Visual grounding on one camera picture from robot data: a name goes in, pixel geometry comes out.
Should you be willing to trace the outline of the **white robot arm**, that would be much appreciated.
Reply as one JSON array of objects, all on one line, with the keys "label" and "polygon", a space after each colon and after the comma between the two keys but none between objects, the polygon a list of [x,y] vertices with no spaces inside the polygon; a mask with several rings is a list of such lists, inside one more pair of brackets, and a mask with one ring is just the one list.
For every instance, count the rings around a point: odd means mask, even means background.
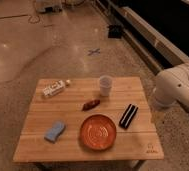
[{"label": "white robot arm", "polygon": [[189,107],[189,63],[160,71],[155,77],[155,103],[167,108],[179,101]]}]

